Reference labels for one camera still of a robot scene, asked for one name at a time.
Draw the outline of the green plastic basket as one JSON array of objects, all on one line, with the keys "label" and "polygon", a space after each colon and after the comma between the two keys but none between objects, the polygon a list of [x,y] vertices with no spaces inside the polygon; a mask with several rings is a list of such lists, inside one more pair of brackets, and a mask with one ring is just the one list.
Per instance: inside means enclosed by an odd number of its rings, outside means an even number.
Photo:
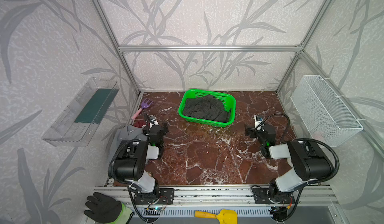
[{"label": "green plastic basket", "polygon": [[185,92],[179,115],[188,122],[227,127],[235,120],[236,99],[226,93],[200,89]]}]

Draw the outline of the dark grey striped shirt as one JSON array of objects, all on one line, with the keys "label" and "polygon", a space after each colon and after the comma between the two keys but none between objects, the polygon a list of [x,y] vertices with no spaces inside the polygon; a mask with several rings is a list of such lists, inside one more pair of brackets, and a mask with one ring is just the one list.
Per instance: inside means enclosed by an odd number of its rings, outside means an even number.
[{"label": "dark grey striped shirt", "polygon": [[227,123],[231,112],[225,111],[224,104],[219,99],[207,95],[187,99],[182,114],[195,119]]}]

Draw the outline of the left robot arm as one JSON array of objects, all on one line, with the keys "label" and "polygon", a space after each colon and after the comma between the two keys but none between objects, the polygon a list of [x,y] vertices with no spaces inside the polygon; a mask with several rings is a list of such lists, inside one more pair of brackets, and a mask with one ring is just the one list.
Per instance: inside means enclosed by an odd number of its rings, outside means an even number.
[{"label": "left robot arm", "polygon": [[143,128],[132,125],[117,130],[109,155],[108,176],[137,196],[139,203],[152,203],[161,196],[158,181],[145,167],[147,161],[159,160],[164,153],[164,136],[169,132],[166,123],[147,124]]}]

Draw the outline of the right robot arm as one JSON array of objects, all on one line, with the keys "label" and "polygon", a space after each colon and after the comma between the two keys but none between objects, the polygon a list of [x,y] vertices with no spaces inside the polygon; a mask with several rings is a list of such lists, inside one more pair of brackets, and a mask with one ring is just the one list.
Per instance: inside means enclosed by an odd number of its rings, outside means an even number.
[{"label": "right robot arm", "polygon": [[251,191],[256,204],[294,204],[294,192],[304,187],[331,180],[340,169],[336,152],[327,144],[300,138],[276,144],[276,130],[271,125],[245,125],[245,135],[256,138],[262,155],[268,159],[289,159],[293,167],[284,175],[272,179],[267,188],[253,186]]}]

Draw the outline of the maroon folded shirt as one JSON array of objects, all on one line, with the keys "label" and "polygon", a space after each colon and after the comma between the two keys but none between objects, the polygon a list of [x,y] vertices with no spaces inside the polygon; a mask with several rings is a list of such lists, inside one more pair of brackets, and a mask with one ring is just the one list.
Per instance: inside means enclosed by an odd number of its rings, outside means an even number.
[{"label": "maroon folded shirt", "polygon": [[145,120],[135,120],[133,126],[137,128],[143,128],[146,126],[146,124],[147,122]]}]

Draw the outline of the light grey folded shirt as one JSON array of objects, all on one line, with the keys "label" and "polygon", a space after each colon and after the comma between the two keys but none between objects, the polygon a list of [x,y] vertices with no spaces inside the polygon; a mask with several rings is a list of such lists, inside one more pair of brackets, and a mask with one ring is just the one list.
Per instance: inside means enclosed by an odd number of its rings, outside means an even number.
[{"label": "light grey folded shirt", "polygon": [[110,147],[109,156],[108,156],[108,163],[112,161],[112,158],[115,155],[121,142],[136,140],[136,139],[141,141],[147,140],[147,136],[143,133],[143,128],[138,128],[132,125],[128,125],[118,129],[111,142],[111,147]]}]

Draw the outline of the purple pink toy rake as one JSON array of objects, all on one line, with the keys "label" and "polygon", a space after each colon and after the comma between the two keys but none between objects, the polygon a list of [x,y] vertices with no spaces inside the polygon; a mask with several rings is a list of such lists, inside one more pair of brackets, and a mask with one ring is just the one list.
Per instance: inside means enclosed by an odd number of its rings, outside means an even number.
[{"label": "purple pink toy rake", "polygon": [[135,114],[131,117],[131,120],[135,120],[138,115],[144,110],[144,109],[147,109],[149,108],[152,104],[154,103],[153,100],[150,100],[150,99],[144,99],[141,103],[141,107],[138,111],[135,112]]}]

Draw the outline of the yellow toy shovel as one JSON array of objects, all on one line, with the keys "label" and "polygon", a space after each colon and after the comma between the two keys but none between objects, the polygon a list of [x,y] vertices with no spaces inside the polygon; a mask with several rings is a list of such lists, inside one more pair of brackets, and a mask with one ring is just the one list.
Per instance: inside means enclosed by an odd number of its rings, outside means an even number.
[{"label": "yellow toy shovel", "polygon": [[218,220],[220,224],[237,224],[238,215],[235,211],[232,210],[221,210],[219,214],[211,214],[202,211],[195,211],[196,218],[204,219],[215,219]]}]

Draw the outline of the black green work glove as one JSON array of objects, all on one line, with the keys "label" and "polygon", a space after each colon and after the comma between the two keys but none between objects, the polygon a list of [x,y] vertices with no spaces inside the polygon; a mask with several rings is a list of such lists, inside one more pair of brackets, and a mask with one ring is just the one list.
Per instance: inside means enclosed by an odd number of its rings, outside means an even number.
[{"label": "black green work glove", "polygon": [[110,196],[94,192],[87,197],[84,214],[99,224],[128,224],[134,212]]}]

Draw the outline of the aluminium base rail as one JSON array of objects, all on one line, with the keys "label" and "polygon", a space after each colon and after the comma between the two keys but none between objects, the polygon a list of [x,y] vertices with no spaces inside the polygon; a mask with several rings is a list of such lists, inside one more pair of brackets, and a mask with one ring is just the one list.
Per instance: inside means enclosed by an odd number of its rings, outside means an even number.
[{"label": "aluminium base rail", "polygon": [[161,189],[173,189],[167,201],[169,207],[271,207],[288,206],[338,206],[330,186],[305,187],[301,197],[293,193],[293,198],[281,202],[271,202],[266,194],[260,195],[261,189],[252,185],[183,185],[160,186]]}]

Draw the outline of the clear plastic wall bin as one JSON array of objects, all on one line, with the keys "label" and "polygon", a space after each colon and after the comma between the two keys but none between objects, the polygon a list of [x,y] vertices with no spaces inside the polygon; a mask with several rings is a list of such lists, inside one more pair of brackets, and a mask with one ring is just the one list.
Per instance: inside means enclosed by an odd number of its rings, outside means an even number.
[{"label": "clear plastic wall bin", "polygon": [[115,80],[89,78],[42,140],[54,147],[86,147],[119,90]]}]

